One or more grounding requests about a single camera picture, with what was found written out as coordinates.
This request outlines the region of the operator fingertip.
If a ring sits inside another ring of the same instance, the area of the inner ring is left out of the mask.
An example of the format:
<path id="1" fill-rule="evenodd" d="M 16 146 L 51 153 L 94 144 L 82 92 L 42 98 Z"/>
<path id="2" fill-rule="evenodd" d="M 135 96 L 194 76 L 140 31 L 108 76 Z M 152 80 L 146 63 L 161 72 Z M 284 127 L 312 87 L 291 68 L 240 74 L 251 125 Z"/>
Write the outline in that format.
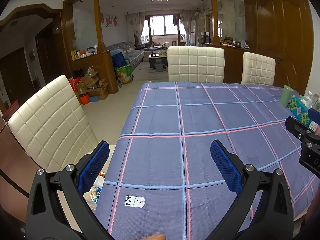
<path id="1" fill-rule="evenodd" d="M 155 234 L 149 237 L 146 237 L 142 240 L 166 240 L 166 235 L 165 234 Z"/>

